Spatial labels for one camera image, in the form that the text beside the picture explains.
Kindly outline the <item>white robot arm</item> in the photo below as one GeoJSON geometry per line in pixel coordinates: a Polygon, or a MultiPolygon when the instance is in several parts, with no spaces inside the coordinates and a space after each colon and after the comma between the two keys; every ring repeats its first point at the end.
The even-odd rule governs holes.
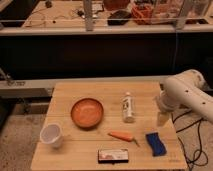
{"type": "Polygon", "coordinates": [[[184,105],[213,124],[213,97],[202,90],[205,83],[202,73],[195,69],[167,77],[155,97],[159,114],[166,116],[184,105]]]}

